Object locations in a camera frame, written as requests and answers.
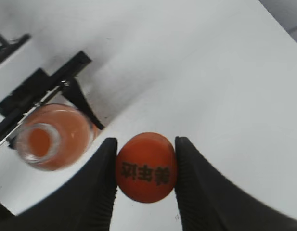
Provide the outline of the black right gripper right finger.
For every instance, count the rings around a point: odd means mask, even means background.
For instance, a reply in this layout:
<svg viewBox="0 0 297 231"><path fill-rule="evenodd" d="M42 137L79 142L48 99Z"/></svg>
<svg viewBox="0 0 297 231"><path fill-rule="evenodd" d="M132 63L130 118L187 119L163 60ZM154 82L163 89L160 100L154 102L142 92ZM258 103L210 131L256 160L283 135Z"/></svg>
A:
<svg viewBox="0 0 297 231"><path fill-rule="evenodd" d="M187 137L176 137L176 200L184 231L297 231L297 220L247 194Z"/></svg>

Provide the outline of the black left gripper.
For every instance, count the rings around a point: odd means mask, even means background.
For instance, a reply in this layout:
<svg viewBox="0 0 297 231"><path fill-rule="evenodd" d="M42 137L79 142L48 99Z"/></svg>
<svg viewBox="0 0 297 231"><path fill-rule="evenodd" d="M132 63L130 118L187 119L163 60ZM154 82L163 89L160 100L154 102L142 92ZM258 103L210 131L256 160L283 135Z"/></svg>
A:
<svg viewBox="0 0 297 231"><path fill-rule="evenodd" d="M13 143L13 133L25 118L36 108L45 105L58 92L85 114L99 130L103 130L104 125L92 111L76 80L79 72L90 63L90 57L80 51L51 76L43 69L37 69L0 100L0 114L4 117L0 122L0 147L5 142Z"/></svg>

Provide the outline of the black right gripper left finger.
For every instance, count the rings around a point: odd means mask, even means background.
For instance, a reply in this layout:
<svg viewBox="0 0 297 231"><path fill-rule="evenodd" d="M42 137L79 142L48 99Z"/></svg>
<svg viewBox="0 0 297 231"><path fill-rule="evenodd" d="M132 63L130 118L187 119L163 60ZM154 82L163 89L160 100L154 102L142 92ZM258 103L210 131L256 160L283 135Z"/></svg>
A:
<svg viewBox="0 0 297 231"><path fill-rule="evenodd" d="M4 217L0 231L108 231L116 198L117 140L106 138L63 186L17 216Z"/></svg>

